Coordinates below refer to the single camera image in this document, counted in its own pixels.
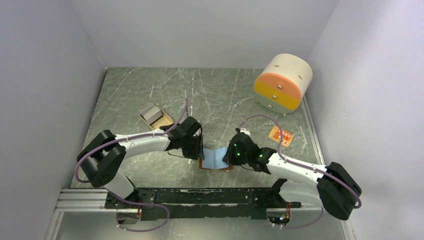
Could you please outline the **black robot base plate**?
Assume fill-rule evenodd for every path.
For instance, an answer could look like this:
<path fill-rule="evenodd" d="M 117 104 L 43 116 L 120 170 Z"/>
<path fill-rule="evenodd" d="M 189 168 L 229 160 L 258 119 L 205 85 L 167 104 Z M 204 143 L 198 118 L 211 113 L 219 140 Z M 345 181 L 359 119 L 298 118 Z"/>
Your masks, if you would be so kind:
<path fill-rule="evenodd" d="M 124 203 L 108 193 L 104 207 L 119 213 L 140 213 L 141 221 L 201 218 L 267 220 L 284 214 L 287 207 L 300 208 L 300 202 L 286 202 L 276 187 L 238 188 L 139 188 L 137 202 Z"/>

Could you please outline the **brown leather card holder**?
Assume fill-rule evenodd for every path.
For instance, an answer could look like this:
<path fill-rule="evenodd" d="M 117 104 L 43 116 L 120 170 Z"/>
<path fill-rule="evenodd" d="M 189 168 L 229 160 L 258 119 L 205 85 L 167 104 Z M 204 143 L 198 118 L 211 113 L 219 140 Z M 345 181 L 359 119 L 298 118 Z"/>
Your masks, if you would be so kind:
<path fill-rule="evenodd" d="M 228 151 L 227 147 L 221 147 L 217 149 L 203 148 L 203 153 L 199 160 L 199 168 L 203 170 L 218 170 L 218 171 L 229 171 L 233 169 L 233 166 L 229 163 L 224 162 L 224 157 Z"/>

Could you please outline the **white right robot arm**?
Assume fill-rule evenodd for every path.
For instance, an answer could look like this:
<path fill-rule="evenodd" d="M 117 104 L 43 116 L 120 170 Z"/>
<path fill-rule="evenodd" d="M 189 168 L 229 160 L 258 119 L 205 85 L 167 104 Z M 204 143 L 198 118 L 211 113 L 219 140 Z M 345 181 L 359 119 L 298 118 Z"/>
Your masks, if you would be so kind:
<path fill-rule="evenodd" d="M 275 207 L 287 202 L 320 206 L 343 221 L 359 208 L 362 189 L 337 162 L 312 164 L 288 157 L 273 148 L 259 147 L 244 132 L 232 137 L 223 160 L 233 166 L 249 165 L 255 172 L 286 179 L 287 183 L 270 193 L 270 202 Z"/>

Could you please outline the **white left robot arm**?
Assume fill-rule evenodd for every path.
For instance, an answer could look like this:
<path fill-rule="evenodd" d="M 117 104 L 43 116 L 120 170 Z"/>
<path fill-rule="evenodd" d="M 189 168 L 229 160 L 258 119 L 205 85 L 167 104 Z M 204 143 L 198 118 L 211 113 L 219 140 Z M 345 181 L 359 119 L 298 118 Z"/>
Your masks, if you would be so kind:
<path fill-rule="evenodd" d="M 139 202 L 139 191 L 119 173 L 124 160 L 150 153 L 181 150 L 182 156 L 198 160 L 203 153 L 202 125 L 192 116 L 182 123 L 130 135 L 101 131 L 77 156 L 81 169 L 94 188 L 104 188 L 126 208 Z"/>

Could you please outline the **beige plastic tray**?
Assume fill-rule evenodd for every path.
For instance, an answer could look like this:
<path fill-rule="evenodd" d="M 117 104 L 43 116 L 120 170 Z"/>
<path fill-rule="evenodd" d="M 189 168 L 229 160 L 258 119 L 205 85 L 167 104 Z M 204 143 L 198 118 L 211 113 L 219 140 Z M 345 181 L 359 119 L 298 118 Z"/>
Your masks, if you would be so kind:
<path fill-rule="evenodd" d="M 153 102 L 141 107 L 138 114 L 152 130 L 174 124 L 173 119 Z"/>

